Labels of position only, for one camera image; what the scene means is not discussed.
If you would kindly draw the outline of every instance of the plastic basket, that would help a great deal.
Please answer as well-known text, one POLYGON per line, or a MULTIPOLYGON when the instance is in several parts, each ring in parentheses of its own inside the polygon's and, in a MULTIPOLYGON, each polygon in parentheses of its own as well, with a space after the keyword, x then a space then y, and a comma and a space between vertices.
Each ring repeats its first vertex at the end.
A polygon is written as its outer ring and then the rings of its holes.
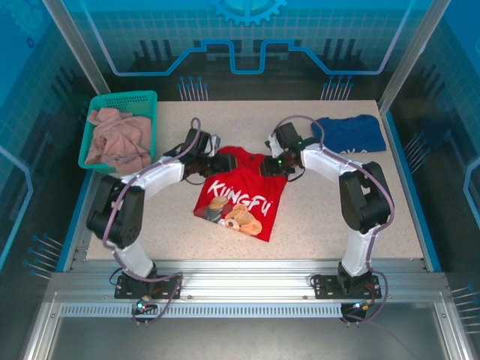
MULTIPOLYGON (((123 113, 132 113, 134 116, 145 116, 151 119, 150 156, 153 160, 157 128, 157 93, 155 91, 129 91, 98 95, 91 99, 88 115, 90 115, 92 110, 100 110, 102 107, 113 107, 123 113)), ((85 123, 78 164, 83 169, 92 169, 103 174, 115 173, 115 168, 105 163, 85 163, 90 145, 92 144, 94 129, 95 126, 93 124, 88 121, 85 123)))

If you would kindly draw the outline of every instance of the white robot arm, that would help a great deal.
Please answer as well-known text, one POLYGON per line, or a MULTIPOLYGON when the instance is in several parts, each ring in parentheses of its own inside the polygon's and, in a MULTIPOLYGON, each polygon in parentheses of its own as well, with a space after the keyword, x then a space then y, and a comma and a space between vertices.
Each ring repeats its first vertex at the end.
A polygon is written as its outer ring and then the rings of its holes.
POLYGON ((367 172, 373 176, 389 195, 380 165, 348 160, 315 139, 302 139, 292 123, 276 128, 265 144, 272 156, 262 165, 264 176, 288 176, 294 167, 301 167, 338 184, 343 219, 350 231, 336 280, 346 296, 361 292, 372 281, 368 262, 373 241, 390 215, 389 202, 364 175, 367 172))
MULTIPOLYGON (((195 132, 195 129, 190 129, 180 152, 192 142, 195 132)), ((114 257, 124 271, 134 276, 135 280, 157 277, 155 264, 138 240, 145 202, 165 187, 180 182, 194 173, 210 176, 233 170, 236 166, 235 158, 227 154, 217 154, 219 145, 218 136, 201 131, 197 144, 177 160, 173 160, 177 155, 176 149, 173 149, 157 161, 159 166, 152 166, 151 170, 142 175, 138 172, 121 178, 105 176, 101 179, 87 219, 87 227, 99 239, 102 239, 107 228, 113 203, 117 201, 124 186, 134 179, 109 229, 107 244, 112 248, 114 257)))

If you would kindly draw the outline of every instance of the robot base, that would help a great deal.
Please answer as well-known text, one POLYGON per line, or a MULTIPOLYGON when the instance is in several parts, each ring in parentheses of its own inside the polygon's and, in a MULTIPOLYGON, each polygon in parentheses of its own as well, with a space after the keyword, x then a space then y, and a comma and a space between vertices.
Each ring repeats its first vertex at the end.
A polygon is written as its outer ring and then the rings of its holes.
MULTIPOLYGON (((117 279, 114 297, 115 299, 138 300, 141 299, 142 296, 150 295, 152 299, 169 299, 176 287, 177 281, 178 278, 174 277, 173 279, 158 283, 146 283, 135 280, 122 272, 117 279)), ((179 299, 181 291, 182 288, 177 291, 173 298, 179 299)))
POLYGON ((372 285, 373 297, 380 299, 382 291, 378 277, 367 272, 358 277, 351 277, 344 270, 341 263, 338 266, 338 275, 317 274, 310 278, 310 285, 315 290, 315 299, 371 299, 372 293, 365 287, 372 285))

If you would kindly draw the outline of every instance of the work surface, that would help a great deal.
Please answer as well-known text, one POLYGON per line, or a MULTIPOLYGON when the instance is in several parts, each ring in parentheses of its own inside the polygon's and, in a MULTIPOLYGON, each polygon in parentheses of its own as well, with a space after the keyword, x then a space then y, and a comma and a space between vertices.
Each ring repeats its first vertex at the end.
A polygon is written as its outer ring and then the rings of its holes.
MULTIPOLYGON (((196 116, 204 131, 221 137, 222 146, 241 146, 267 155, 264 142, 268 134, 281 119, 293 114, 315 119, 369 114, 380 121, 377 105, 370 100, 159 102, 156 154, 159 157, 181 143, 196 116)), ((301 136, 311 136, 309 121, 294 123, 301 136)), ((422 257, 383 126, 382 132, 387 151, 348 155, 363 163, 379 163, 395 202, 394 223, 380 233, 373 257, 422 257)), ((190 179, 202 181, 196 176, 190 179)), ((145 204, 140 236, 152 259, 339 259, 344 255, 349 228, 341 216, 338 186, 315 172, 307 171, 286 185, 269 243, 194 217, 201 188, 183 181, 145 204)), ((111 260, 112 254, 93 235, 87 259, 111 260)))

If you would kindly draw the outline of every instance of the glass panel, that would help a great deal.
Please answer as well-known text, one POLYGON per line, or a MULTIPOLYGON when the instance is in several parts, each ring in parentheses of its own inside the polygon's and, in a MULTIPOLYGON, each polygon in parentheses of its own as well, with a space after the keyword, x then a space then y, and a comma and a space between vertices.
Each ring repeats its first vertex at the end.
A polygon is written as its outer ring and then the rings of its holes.
POLYGON ((0 357, 20 359, 85 175, 94 93, 41 1, 3 1, 0 32, 0 357), (59 244, 32 240, 44 233, 59 244))
POLYGON ((452 0, 391 107, 406 171, 454 289, 480 285, 479 12, 477 1, 452 0))
POLYGON ((66 1, 111 90, 164 101, 378 99, 430 3, 66 1))

